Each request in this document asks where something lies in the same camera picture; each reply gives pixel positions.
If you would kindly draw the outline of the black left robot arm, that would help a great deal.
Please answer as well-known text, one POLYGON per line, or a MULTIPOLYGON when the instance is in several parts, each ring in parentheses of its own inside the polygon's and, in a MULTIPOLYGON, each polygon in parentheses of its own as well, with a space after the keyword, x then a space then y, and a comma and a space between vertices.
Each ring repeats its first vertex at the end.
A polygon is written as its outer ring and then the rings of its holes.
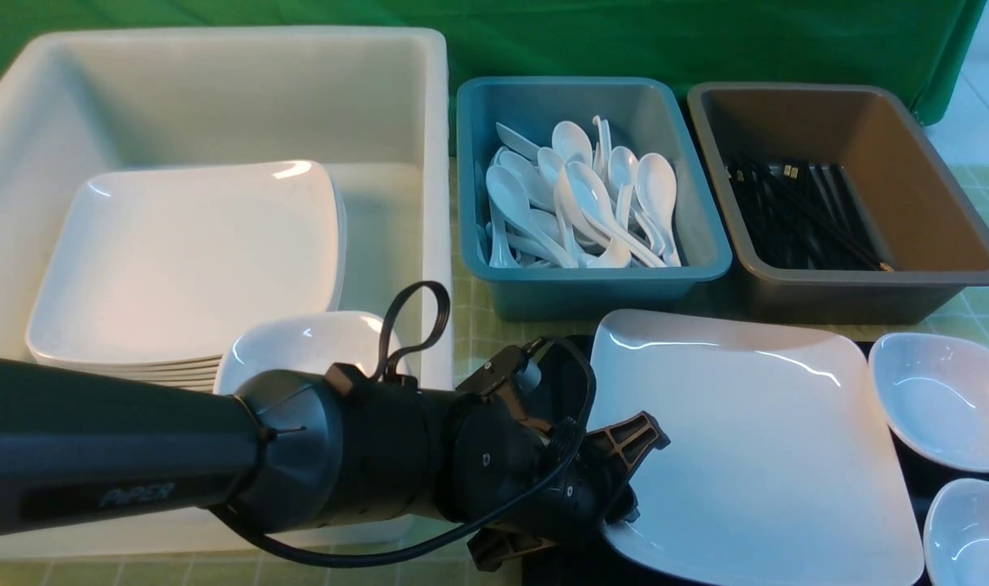
POLYGON ((629 480, 669 438, 644 411, 587 431, 595 376, 564 339, 580 411, 531 415, 544 344, 453 391, 335 364, 211 396, 0 359, 0 536, 188 507, 263 535, 418 515, 568 542, 634 519, 629 480))

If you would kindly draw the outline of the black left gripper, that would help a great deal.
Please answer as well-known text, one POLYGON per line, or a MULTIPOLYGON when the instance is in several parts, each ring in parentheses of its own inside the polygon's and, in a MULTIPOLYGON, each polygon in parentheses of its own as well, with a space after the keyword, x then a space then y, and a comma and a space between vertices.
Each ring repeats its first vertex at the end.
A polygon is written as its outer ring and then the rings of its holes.
POLYGON ((484 523, 466 542, 477 571, 639 519, 629 482, 672 439, 646 411, 590 429, 589 359, 575 337, 541 337, 502 349, 458 386, 449 517, 484 523))

